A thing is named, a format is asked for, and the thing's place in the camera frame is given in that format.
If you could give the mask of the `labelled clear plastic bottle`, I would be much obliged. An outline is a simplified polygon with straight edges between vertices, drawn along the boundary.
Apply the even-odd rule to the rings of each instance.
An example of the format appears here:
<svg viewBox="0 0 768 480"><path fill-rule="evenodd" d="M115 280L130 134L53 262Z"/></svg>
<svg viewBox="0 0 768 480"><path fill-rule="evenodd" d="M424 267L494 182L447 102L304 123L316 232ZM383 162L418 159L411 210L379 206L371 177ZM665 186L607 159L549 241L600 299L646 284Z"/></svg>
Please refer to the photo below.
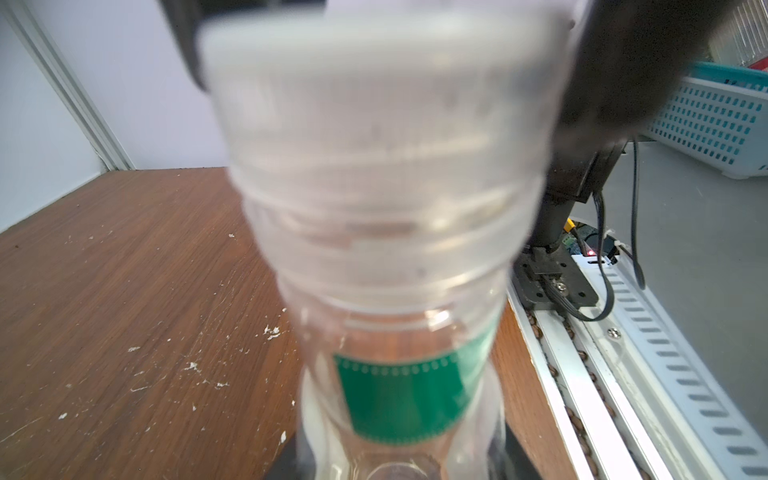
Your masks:
<svg viewBox="0 0 768 480"><path fill-rule="evenodd" d="M300 347L301 479L508 479L490 352L538 171L230 171Z"/></svg>

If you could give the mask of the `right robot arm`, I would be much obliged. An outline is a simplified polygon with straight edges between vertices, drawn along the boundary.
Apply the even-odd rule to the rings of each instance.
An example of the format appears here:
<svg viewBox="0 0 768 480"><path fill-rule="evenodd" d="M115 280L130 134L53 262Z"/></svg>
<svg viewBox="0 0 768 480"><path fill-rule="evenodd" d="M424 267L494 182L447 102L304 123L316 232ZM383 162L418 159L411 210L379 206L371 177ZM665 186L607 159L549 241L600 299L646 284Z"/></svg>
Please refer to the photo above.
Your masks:
<svg viewBox="0 0 768 480"><path fill-rule="evenodd" d="M556 224L605 184L616 163L607 144L657 113L733 1L571 2L576 66L556 129L556 155L533 246L554 247Z"/></svg>

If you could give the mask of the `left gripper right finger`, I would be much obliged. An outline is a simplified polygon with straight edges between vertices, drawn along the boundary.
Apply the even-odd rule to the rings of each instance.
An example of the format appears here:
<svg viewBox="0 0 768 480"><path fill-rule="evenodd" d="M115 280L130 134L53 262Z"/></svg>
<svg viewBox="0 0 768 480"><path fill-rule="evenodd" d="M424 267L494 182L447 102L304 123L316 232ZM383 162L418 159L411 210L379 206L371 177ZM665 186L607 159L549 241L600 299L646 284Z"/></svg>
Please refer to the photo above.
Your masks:
<svg viewBox="0 0 768 480"><path fill-rule="evenodd" d="M494 478L497 480L541 480L533 465L507 423L499 428L494 438Z"/></svg>

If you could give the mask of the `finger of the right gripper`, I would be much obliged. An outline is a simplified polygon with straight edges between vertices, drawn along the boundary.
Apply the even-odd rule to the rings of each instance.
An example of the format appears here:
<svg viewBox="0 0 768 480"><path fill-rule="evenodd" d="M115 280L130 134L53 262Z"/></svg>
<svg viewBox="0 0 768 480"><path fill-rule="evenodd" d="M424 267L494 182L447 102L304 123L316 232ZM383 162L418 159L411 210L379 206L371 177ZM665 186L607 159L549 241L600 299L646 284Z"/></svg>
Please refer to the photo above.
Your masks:
<svg viewBox="0 0 768 480"><path fill-rule="evenodd" d="M323 9L325 0L160 0L158 2L170 27L184 64L194 83L206 90L196 47L199 27L222 15L234 13L271 12L282 9Z"/></svg>
<svg viewBox="0 0 768 480"><path fill-rule="evenodd" d="M554 151L587 155L644 128L733 1L595 1L578 43Z"/></svg>

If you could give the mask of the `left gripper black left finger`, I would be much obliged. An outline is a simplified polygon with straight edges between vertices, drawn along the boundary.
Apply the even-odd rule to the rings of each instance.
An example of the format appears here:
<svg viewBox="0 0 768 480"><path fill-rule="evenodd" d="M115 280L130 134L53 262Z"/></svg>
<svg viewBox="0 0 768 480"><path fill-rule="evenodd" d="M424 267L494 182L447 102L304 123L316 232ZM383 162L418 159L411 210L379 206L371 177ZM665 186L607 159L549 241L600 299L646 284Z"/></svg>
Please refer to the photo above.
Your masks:
<svg viewBox="0 0 768 480"><path fill-rule="evenodd" d="M301 431L284 445L267 470L265 480L312 480L312 449Z"/></svg>

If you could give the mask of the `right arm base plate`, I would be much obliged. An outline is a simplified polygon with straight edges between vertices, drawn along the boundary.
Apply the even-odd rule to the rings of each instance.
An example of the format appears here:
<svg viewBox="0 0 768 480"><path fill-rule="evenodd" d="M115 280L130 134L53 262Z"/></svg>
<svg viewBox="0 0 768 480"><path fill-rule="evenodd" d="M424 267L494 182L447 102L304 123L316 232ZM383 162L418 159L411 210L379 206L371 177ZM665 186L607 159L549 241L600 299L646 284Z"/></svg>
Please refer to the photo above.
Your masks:
<svg viewBox="0 0 768 480"><path fill-rule="evenodd" d="M546 287L574 307L594 307L598 295L565 246L529 247L513 263L512 285L528 310L554 309Z"/></svg>

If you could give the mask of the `white bottle cap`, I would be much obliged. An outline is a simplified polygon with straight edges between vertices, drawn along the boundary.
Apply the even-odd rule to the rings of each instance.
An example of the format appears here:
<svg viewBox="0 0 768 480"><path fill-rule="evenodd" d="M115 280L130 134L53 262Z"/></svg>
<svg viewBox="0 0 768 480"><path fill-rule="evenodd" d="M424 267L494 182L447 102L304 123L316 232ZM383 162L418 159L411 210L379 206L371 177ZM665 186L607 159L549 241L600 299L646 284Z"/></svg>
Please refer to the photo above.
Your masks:
<svg viewBox="0 0 768 480"><path fill-rule="evenodd" d="M542 186L566 24L533 7L243 13L197 50L244 196L415 210Z"/></svg>

